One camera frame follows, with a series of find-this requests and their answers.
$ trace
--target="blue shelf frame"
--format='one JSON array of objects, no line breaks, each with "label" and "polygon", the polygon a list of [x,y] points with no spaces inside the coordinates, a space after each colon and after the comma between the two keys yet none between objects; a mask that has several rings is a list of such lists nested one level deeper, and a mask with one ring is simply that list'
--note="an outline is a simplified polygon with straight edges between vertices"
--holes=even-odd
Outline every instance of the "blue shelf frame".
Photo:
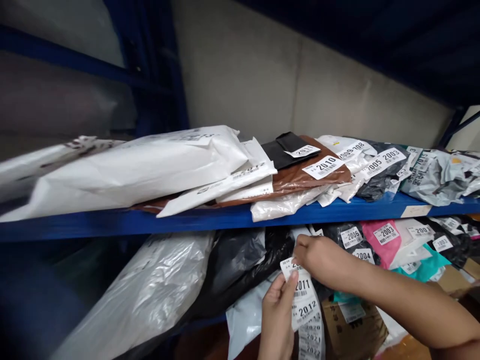
[{"label": "blue shelf frame", "polygon": [[[387,194],[381,200],[370,203],[354,197],[350,204],[337,199],[322,208],[316,202],[303,206],[294,215],[261,222],[252,221],[248,204],[221,209],[193,209],[164,218],[156,218],[154,214],[141,210],[88,211],[0,223],[0,242],[399,219],[408,206],[427,204],[399,192],[393,199]],[[463,204],[433,206],[428,215],[473,213],[480,213],[480,200],[466,197]]]}]

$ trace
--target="hand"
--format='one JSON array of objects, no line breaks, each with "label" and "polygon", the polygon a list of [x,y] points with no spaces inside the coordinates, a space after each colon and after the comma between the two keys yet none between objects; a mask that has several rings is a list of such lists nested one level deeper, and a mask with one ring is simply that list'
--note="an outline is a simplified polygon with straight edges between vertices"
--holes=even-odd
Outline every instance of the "hand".
[{"label": "hand", "polygon": [[293,264],[301,265],[329,288],[345,293],[353,291],[359,267],[367,264],[325,236],[299,235],[293,256]]},{"label": "hand", "polygon": [[292,272],[288,282],[283,274],[278,275],[263,298],[258,360],[285,360],[292,356],[292,304],[298,279],[297,271]]}]

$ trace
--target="blue shelf beam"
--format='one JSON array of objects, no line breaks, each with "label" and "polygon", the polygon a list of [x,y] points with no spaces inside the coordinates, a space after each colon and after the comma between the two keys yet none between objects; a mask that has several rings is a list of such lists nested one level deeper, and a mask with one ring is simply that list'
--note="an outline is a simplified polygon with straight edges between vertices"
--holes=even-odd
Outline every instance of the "blue shelf beam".
[{"label": "blue shelf beam", "polygon": [[0,49],[121,82],[154,94],[172,95],[170,89],[129,70],[4,25],[0,25]]},{"label": "blue shelf beam", "polygon": [[[427,204],[403,193],[396,194],[393,199],[384,196],[381,200],[370,203],[354,197],[350,204],[337,199],[330,206],[322,208],[316,202],[309,206],[303,206],[294,215],[261,222],[252,221],[249,204],[222,209],[193,209],[165,218],[156,218],[154,214],[140,210],[89,211],[0,223],[0,241],[39,241],[259,226],[399,219],[407,206],[425,205]],[[444,216],[473,213],[480,213],[480,200],[465,198],[464,204],[453,203],[449,206],[434,206],[428,215]]]}]

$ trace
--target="wall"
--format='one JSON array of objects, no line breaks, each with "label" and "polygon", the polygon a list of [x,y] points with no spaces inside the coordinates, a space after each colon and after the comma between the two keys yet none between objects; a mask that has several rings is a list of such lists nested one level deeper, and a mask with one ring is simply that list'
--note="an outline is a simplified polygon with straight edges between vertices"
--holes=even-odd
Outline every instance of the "wall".
[{"label": "wall", "polygon": [[192,127],[436,144],[452,112],[234,1],[174,0]]}]

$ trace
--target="finger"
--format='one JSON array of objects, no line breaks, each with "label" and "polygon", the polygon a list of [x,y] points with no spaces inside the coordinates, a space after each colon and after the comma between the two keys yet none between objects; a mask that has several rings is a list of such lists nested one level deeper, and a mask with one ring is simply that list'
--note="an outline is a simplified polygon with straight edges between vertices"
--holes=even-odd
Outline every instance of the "finger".
[{"label": "finger", "polygon": [[299,272],[294,271],[291,273],[288,279],[285,290],[281,295],[280,306],[290,310],[294,302],[295,289],[297,288],[297,282],[299,281]]}]

